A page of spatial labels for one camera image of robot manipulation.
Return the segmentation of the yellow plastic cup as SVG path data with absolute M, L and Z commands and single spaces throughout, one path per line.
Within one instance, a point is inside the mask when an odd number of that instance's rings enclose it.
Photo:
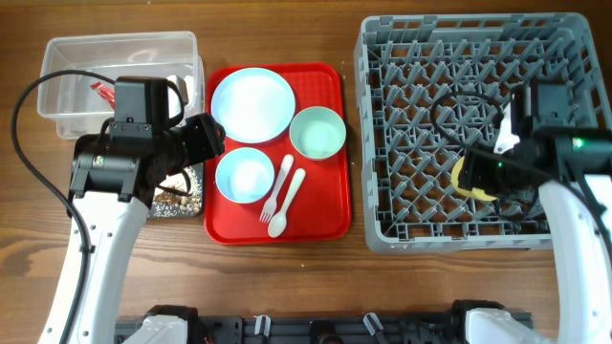
M 453 166 L 451 170 L 451 184 L 454 187 L 455 191 L 462 196 L 472 198 L 475 200 L 480 200 L 484 202 L 492 202 L 496 200 L 496 197 L 490 196 L 485 193 L 484 190 L 479 188 L 473 188 L 472 190 L 466 190 L 459 186 L 459 173 L 463 167 L 465 158 L 460 158 Z

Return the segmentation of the white napkin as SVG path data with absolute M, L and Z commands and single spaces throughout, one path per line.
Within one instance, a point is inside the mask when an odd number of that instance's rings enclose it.
M 186 84 L 186 105 L 193 106 L 195 104 L 195 83 L 192 75 L 186 75 L 184 78 Z

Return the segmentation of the light blue small bowl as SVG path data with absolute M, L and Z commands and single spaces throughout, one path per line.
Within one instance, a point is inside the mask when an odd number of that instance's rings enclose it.
M 217 189 L 236 204 L 252 204 L 262 199 L 272 188 L 274 176 L 271 159 L 251 147 L 231 150 L 215 170 Z

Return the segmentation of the light blue plate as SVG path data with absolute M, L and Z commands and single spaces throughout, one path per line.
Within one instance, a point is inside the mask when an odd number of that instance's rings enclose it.
M 279 136 L 295 110 L 295 94 L 288 81 L 269 69 L 252 67 L 222 79 L 209 111 L 230 139 L 262 143 Z

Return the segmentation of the food scraps and rice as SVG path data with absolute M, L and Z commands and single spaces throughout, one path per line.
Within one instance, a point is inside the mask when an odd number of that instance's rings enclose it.
M 167 176 L 155 189 L 149 218 L 187 218 L 198 216 L 203 207 L 203 168 L 200 164 Z

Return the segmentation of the white plastic fork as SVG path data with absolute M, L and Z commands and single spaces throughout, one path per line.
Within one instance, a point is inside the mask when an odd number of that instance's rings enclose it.
M 276 179 L 273 185 L 272 193 L 267 199 L 267 201 L 264 203 L 264 206 L 262 208 L 262 212 L 259 218 L 260 222 L 268 223 L 271 220 L 272 216 L 274 215 L 276 206 L 277 206 L 278 193 L 283 183 L 285 182 L 293 166 L 294 161 L 295 161 L 295 158 L 291 154 L 287 154 L 283 157 L 283 160 L 280 164 L 280 168 L 278 170 L 278 174 L 276 176 Z

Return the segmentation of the red snack wrapper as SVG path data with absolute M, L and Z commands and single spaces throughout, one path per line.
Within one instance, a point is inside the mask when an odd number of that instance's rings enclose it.
M 91 89 L 96 91 L 98 95 L 111 106 L 112 109 L 115 109 L 115 90 L 112 87 L 106 86 L 102 82 L 96 82 L 91 85 Z

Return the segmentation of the white plastic spoon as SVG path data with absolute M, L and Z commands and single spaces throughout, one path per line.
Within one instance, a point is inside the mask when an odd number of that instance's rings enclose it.
M 279 237 L 287 225 L 287 211 L 295 198 L 295 195 L 301 187 L 306 176 L 306 171 L 303 168 L 298 168 L 293 175 L 287 194 L 283 201 L 280 210 L 273 215 L 268 226 L 268 234 L 272 238 Z

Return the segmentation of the mint green bowl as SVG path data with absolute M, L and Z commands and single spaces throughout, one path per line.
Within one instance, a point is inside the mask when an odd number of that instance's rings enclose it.
M 290 142 L 303 157 L 322 161 L 336 155 L 346 141 L 346 126 L 334 110 L 313 106 L 300 111 L 292 120 Z

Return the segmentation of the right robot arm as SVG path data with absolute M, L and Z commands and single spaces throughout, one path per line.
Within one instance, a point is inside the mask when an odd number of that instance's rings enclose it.
M 611 340 L 611 134 L 578 128 L 561 83 L 511 91 L 492 149 L 473 145 L 452 170 L 476 199 L 533 189 L 550 228 L 557 271 L 560 343 Z

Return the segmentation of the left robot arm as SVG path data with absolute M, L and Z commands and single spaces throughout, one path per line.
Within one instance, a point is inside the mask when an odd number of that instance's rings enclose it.
M 121 76 L 97 135 L 77 140 L 68 204 L 71 238 L 42 343 L 110 343 L 124 278 L 158 186 L 219 157 L 223 127 L 185 116 L 185 81 Z

